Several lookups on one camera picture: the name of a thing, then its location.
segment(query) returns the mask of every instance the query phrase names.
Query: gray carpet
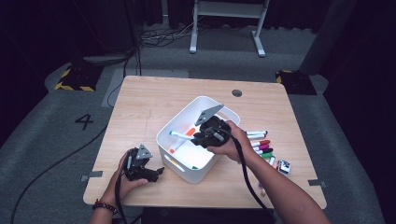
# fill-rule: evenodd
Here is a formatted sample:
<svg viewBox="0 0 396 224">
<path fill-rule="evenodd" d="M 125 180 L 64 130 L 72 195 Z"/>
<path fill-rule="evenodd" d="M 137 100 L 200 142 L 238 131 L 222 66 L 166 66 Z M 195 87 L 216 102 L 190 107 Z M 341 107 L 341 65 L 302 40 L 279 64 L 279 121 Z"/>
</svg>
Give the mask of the gray carpet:
<svg viewBox="0 0 396 224">
<path fill-rule="evenodd" d="M 307 30 L 263 30 L 267 55 L 260 58 L 250 35 L 252 29 L 205 30 L 198 35 L 196 54 L 189 54 L 189 36 L 166 47 L 143 48 L 142 68 L 184 71 L 181 74 L 191 78 L 275 82 L 277 70 L 299 68 L 315 38 Z M 45 85 L 49 94 L 0 150 L 0 223 L 10 221 L 14 204 L 33 178 L 84 146 L 109 121 L 112 107 L 103 103 L 117 86 L 111 82 L 120 76 L 123 64 L 106 67 L 95 92 L 56 91 L 67 65 L 48 75 Z M 131 60 L 128 73 L 136 74 L 135 67 Z M 327 185 L 323 189 L 328 203 L 325 213 L 332 223 L 384 223 L 373 184 L 322 96 L 327 81 L 321 76 L 311 79 L 318 95 L 290 95 L 290 101 L 318 178 Z M 86 114 L 92 115 L 93 123 L 83 131 L 83 124 L 75 120 Z M 15 223 L 87 223 L 92 210 L 82 201 L 86 183 L 80 178 L 92 170 L 102 139 L 101 134 L 38 178 L 22 197 Z M 125 210 L 132 220 L 142 208 Z"/>
</svg>

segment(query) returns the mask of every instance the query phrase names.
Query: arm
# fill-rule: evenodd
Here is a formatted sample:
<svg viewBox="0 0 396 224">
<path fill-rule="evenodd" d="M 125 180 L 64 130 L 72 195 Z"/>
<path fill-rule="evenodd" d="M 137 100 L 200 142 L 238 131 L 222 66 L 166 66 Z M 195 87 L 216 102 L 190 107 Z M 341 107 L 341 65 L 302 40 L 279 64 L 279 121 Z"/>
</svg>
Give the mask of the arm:
<svg viewBox="0 0 396 224">
<path fill-rule="evenodd" d="M 247 167 L 262 183 L 275 210 L 285 223 L 330 223 L 318 204 L 303 189 L 280 174 L 253 150 L 242 129 L 231 121 L 227 123 L 232 129 L 232 135 L 242 146 Z M 207 149 L 240 161 L 232 139 L 221 147 Z"/>
<path fill-rule="evenodd" d="M 126 157 L 126 153 L 120 159 L 119 168 L 117 169 L 116 172 L 114 172 L 113 176 L 111 176 L 110 182 L 108 183 L 105 193 L 103 194 L 102 198 L 99 201 L 113 205 L 116 204 L 116 198 L 115 198 L 116 182 L 117 182 L 117 178 L 119 177 L 119 173 L 122 169 L 121 166 L 125 157 Z M 125 175 L 122 175 L 121 185 L 120 185 L 120 199 L 122 200 L 126 195 L 128 195 L 128 193 L 131 190 L 143 186 L 147 183 L 148 183 L 147 179 L 138 179 L 138 180 L 130 181 Z M 93 210 L 90 224 L 93 223 L 111 224 L 112 219 L 113 219 L 113 213 L 110 210 L 105 208 L 96 208 L 95 210 Z"/>
</svg>

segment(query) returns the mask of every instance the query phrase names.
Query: small box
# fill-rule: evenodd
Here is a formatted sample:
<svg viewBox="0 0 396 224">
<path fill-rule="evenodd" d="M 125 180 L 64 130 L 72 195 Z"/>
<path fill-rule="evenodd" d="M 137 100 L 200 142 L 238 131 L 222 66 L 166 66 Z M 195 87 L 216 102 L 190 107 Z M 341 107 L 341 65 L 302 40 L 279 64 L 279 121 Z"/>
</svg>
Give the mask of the small box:
<svg viewBox="0 0 396 224">
<path fill-rule="evenodd" d="M 202 111 L 216 105 L 220 103 L 207 96 L 199 96 L 175 115 L 157 134 L 163 163 L 191 184 L 197 184 L 204 179 L 220 155 L 215 155 L 201 146 L 196 146 L 190 140 L 182 140 L 169 133 L 171 131 L 186 133 L 191 128 L 199 132 L 199 126 L 195 127 L 194 123 Z M 237 125 L 240 121 L 239 116 L 226 106 L 216 116 L 224 120 L 232 120 Z M 170 148 L 175 145 L 180 147 L 171 153 Z"/>
</svg>

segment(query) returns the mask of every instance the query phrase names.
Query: wooden table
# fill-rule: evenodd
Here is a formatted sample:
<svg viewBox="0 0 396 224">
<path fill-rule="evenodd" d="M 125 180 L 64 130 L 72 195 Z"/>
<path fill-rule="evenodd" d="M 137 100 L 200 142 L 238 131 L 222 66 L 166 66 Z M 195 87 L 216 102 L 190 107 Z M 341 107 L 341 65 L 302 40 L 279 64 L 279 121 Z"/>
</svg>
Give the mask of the wooden table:
<svg viewBox="0 0 396 224">
<path fill-rule="evenodd" d="M 240 90 L 242 96 L 232 95 Z M 240 127 L 247 131 L 267 130 L 267 139 L 277 159 L 291 164 L 289 178 L 309 193 L 321 208 L 326 200 L 317 179 L 297 120 L 284 87 L 277 83 L 225 81 L 170 77 L 126 77 L 111 115 L 93 171 L 102 177 L 89 180 L 84 202 L 93 204 L 106 189 L 121 156 L 144 144 L 153 153 L 146 168 L 164 167 L 156 142 L 158 131 L 197 96 L 208 96 L 239 115 Z M 273 208 L 268 197 L 260 196 L 258 181 L 249 172 L 252 187 L 263 203 Z M 248 191 L 240 164 L 221 156 L 198 184 L 189 184 L 171 169 L 156 183 L 135 189 L 123 204 L 131 206 L 260 208 Z"/>
</svg>

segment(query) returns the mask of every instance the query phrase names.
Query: person's right hand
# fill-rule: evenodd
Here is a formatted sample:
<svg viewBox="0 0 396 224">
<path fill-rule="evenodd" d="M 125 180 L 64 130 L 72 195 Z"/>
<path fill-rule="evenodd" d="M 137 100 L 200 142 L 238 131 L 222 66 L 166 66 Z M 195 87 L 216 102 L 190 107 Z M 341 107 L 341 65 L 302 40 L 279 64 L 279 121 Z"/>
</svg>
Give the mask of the person's right hand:
<svg viewBox="0 0 396 224">
<path fill-rule="evenodd" d="M 227 120 L 226 123 L 231 127 L 231 134 L 233 135 L 233 137 L 236 138 L 241 144 L 244 157 L 252 153 L 256 154 L 245 132 L 241 128 L 236 126 L 236 124 L 231 120 Z M 235 143 L 233 142 L 233 139 L 231 137 L 221 147 L 208 147 L 207 150 L 213 152 L 214 154 L 226 155 L 233 161 L 241 161 L 241 159 L 239 158 L 239 154 L 236 150 Z"/>
</svg>

